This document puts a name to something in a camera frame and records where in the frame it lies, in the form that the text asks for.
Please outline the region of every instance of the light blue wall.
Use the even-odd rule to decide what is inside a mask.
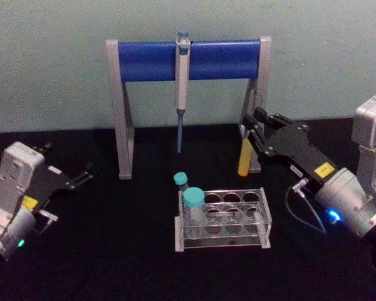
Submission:
[[[112,126],[105,40],[273,38],[267,109],[351,116],[376,94],[376,1],[0,0],[0,132]],[[237,122],[245,81],[192,82],[187,124]],[[174,125],[174,85],[128,84],[136,126]]]

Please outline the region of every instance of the white sticker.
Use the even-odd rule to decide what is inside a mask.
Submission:
[[[32,155],[32,156],[37,156],[39,155],[40,153],[39,152],[36,152],[35,150],[33,150],[32,148],[20,143],[20,142],[15,142],[15,145],[18,149],[21,149],[22,151],[26,152],[27,154],[29,155]]]
[[[57,174],[61,174],[61,170],[55,168],[54,166],[49,166],[48,169],[50,171],[53,171],[53,172],[57,173]]]
[[[298,176],[298,177],[302,177],[303,176],[303,173],[300,172],[300,170],[298,168],[296,168],[294,165],[291,165],[290,166],[290,169]]]

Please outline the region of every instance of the yellow label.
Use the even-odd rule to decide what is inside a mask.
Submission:
[[[28,209],[28,210],[33,210],[33,208],[35,208],[35,206],[37,205],[38,201],[29,197],[29,196],[24,196],[24,199],[23,199],[23,206]]]
[[[329,174],[331,174],[334,171],[334,167],[331,166],[328,162],[323,163],[321,166],[315,169],[315,172],[320,176],[321,178],[327,177]]]

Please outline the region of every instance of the blue pipette tip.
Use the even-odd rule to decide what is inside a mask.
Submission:
[[[182,145],[182,115],[178,115],[177,153],[181,153]]]

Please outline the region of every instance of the yellow tube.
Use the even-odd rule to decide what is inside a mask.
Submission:
[[[241,177],[246,177],[251,168],[251,158],[253,153],[253,147],[247,137],[243,139],[243,145],[241,147],[241,155],[239,156],[238,174]]]

